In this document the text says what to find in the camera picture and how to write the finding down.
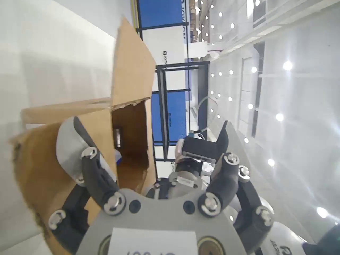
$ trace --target open cardboard box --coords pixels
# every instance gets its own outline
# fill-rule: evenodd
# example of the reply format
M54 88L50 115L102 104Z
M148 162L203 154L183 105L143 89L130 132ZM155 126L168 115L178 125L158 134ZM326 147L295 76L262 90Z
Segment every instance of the open cardboard box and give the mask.
M124 18L114 55L111 98L22 110L24 124L44 124L14 138L13 162L18 186L53 254L68 254L48 228L76 185L56 158L56 139L63 120L77 116L118 178L120 188L142 192L156 181L152 148L151 94L155 61ZM122 162L114 159L114 132L120 131ZM92 198L85 209L91 224L99 206Z

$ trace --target white label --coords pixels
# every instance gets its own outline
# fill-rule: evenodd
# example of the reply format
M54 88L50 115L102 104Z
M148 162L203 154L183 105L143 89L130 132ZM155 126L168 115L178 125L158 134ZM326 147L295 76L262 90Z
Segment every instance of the white label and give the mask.
M177 182L183 185L186 185L188 187L191 187L191 188L193 188L193 185L194 185L194 181L180 177L180 176L177 177Z
M197 255L196 232L113 228L108 255Z

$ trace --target white cable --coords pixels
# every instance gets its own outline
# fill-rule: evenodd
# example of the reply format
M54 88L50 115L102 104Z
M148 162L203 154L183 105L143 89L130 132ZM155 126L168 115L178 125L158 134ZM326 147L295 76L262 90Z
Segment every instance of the white cable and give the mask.
M198 122L199 108L200 108L200 106L202 105L202 103L203 103L205 100L207 100L207 99L210 99L210 100L212 100L213 102L215 102L215 104L216 104L216 112L215 112L215 114L217 114L218 103L217 103L216 100L213 99L212 97L206 96L206 97L204 97L204 98L198 103L198 105L197 105L197 108L196 108L196 109L197 109L197 122ZM207 126L206 126L204 129L201 129L201 130L196 131L196 133L197 133L197 132L201 132L201 131L207 130L207 128L208 128L208 127L210 126L210 124L212 123L212 121L215 119L215 114L212 116L212 118L211 118L211 120L210 120L209 123L208 123L208 119L207 119Z

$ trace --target ceiling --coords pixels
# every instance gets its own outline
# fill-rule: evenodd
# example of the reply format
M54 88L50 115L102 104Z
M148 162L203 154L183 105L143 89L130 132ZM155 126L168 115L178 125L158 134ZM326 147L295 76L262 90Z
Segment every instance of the ceiling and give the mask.
M257 191L309 242L340 223L339 1L207 0L199 13L201 39L219 53L210 129L217 137L230 120L248 139Z

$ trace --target gray metal plate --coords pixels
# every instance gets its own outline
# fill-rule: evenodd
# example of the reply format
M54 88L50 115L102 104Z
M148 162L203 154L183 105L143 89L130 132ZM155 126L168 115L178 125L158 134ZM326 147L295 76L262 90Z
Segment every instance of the gray metal plate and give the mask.
M124 211L118 216L108 216L101 211L84 236L78 255L97 254L101 241L111 235L114 227L195 231L197 241L206 236L214 237L222 244L227 255L246 255L232 222L224 213L215 218L207 218L199 212L197 201L203 191L197 190L183 197L167 200L149 199L130 189L121 189L120 192L126 197ZM134 199L141 202L141 209L136 214L129 211L129 204ZM187 200L195 204L195 212L192 215L183 210L183 204Z

